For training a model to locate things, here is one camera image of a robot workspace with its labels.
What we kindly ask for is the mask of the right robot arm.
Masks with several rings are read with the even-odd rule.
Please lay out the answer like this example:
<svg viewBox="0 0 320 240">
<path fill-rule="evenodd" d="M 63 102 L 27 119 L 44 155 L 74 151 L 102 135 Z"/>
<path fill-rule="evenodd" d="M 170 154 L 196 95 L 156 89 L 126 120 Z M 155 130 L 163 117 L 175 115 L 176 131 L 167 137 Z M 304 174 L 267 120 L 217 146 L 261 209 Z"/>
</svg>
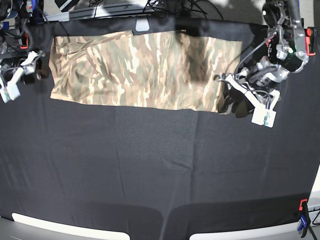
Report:
<svg viewBox="0 0 320 240">
<path fill-rule="evenodd" d="M 18 82 L 32 84 L 48 77 L 42 58 L 44 50 L 35 45 L 31 26 L 42 23 L 42 0 L 0 2 L 0 97 L 4 103 L 21 93 Z"/>
</svg>

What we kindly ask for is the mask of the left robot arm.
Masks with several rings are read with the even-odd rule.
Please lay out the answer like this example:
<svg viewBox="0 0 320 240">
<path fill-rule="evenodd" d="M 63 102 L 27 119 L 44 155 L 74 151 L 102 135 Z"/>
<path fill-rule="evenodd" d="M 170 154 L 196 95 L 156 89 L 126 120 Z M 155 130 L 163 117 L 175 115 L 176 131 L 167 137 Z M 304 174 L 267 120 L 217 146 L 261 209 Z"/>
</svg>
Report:
<svg viewBox="0 0 320 240">
<path fill-rule="evenodd" d="M 267 36 L 244 59 L 261 47 L 266 47 L 267 53 L 251 67 L 236 68 L 234 73 L 219 76 L 223 88 L 217 111 L 234 112 L 239 118 L 251 114 L 253 124 L 272 128 L 277 114 L 274 108 L 281 97 L 277 86 L 290 73 L 301 72 L 313 53 L 310 35 L 300 17 L 299 1 L 267 0 L 262 15 Z"/>
</svg>

